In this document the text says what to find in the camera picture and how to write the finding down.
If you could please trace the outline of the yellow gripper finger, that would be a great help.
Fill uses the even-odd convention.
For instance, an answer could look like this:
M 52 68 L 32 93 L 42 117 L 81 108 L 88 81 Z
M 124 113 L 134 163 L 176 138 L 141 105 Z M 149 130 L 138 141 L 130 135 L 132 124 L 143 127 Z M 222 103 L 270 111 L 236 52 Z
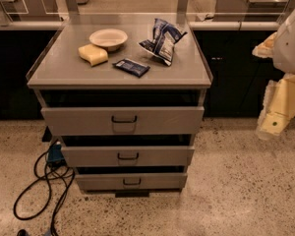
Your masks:
M 256 134 L 261 140 L 279 137 L 287 127 L 289 120 L 280 114 L 262 114 L 258 119 Z
M 277 32 L 267 37 L 262 43 L 260 43 L 253 49 L 252 54 L 260 58 L 272 58 L 276 35 Z

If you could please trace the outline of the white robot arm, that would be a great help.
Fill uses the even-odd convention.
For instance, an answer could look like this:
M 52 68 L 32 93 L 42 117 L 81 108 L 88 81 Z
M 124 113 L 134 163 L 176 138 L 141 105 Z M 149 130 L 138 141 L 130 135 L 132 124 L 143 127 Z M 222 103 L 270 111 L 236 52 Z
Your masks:
M 256 133 L 260 139 L 269 140 L 278 137 L 295 117 L 295 9 L 252 54 L 271 58 L 273 66 L 284 73 L 278 82 L 270 80 L 265 87 Z

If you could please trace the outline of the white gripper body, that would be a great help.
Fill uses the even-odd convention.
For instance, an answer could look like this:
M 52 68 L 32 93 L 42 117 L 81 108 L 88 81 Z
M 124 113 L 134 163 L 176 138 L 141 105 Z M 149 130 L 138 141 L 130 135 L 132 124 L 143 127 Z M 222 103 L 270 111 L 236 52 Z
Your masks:
M 275 85 L 268 113 L 288 121 L 295 117 L 295 75 L 285 74 Z

